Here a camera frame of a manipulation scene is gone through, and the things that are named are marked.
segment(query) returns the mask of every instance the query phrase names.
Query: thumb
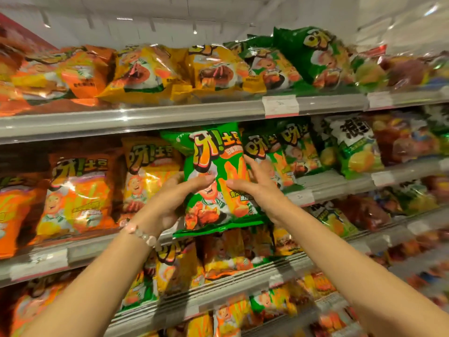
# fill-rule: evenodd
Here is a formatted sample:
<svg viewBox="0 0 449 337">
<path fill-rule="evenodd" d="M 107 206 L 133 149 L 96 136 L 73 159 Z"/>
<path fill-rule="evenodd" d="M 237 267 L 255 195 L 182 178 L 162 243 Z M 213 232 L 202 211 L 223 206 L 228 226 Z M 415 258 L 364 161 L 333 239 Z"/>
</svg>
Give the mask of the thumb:
<svg viewBox="0 0 449 337">
<path fill-rule="evenodd" d="M 215 180 L 214 175 L 197 176 L 190 180 L 180 183 L 177 187 L 177 191 L 186 197 L 189 193 L 196 193 L 201 189 L 204 189 Z"/>
<path fill-rule="evenodd" d="M 254 194 L 257 193 L 258 188 L 257 183 L 251 183 L 248 182 L 247 180 L 240 180 L 240 179 L 227 180 L 226 185 L 232 190 L 241 190 L 253 196 Z"/>
</svg>

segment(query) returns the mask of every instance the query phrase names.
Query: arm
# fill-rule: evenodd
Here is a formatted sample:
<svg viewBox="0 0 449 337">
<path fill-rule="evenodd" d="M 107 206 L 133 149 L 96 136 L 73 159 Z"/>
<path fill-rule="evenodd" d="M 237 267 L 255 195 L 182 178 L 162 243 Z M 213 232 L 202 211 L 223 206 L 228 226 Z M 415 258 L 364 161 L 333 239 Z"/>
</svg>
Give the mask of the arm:
<svg viewBox="0 0 449 337">
<path fill-rule="evenodd" d="M 447 313 L 291 203 L 253 159 L 245 160 L 257 184 L 228 180 L 228 187 L 253 195 L 268 217 L 287 229 L 354 307 L 367 331 L 377 337 L 439 337 L 449 331 Z"/>
<path fill-rule="evenodd" d="M 207 187 L 214 176 L 196 177 L 178 184 L 183 173 L 167 180 L 160 191 L 133 218 L 138 228 L 155 237 L 174 225 L 176 208 L 191 192 Z M 150 248 L 145 241 L 121 231 L 22 334 L 22 337 L 103 336 L 111 319 L 142 270 Z"/>
</svg>

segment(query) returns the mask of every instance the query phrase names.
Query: person's left arm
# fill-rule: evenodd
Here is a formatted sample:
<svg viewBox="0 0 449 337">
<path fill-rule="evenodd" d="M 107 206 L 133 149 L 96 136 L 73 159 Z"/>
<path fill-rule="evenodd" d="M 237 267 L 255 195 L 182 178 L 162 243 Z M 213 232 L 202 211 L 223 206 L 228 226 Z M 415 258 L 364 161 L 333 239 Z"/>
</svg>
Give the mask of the person's left arm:
<svg viewBox="0 0 449 337">
<path fill-rule="evenodd" d="M 176 222 L 174 211 L 184 198 L 209 186 L 214 176 L 181 183 L 183 179 L 180 172 L 167 180 L 129 224 L 159 238 L 163 230 Z M 150 247 L 142 238 L 122 230 L 64 293 L 36 317 L 22 337 L 103 336 L 149 252 Z"/>
</svg>

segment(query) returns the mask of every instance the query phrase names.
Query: person's right arm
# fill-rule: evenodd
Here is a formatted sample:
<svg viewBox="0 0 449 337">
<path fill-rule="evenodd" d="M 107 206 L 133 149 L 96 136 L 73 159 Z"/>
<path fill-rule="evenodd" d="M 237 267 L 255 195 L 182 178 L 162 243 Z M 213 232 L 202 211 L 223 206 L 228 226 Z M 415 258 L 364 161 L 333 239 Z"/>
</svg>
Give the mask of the person's right arm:
<svg viewBox="0 0 449 337">
<path fill-rule="evenodd" d="M 353 306 L 364 329 L 375 337 L 441 337 L 449 315 L 407 283 L 295 206 L 257 162 L 245 156 L 257 183 L 228 180 L 249 193 L 268 217 L 285 228 Z"/>
</svg>

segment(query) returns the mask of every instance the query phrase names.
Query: white ceiling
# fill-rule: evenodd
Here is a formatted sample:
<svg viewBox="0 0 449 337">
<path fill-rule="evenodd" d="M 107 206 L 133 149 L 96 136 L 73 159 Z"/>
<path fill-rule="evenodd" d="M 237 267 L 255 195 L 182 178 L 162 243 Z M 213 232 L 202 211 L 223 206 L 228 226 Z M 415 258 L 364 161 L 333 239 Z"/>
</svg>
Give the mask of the white ceiling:
<svg viewBox="0 0 449 337">
<path fill-rule="evenodd" d="M 0 11 L 56 47 L 186 47 L 308 25 L 327 28 L 348 44 L 387 43 L 397 52 L 447 49 L 449 43 L 449 0 L 0 0 Z"/>
</svg>

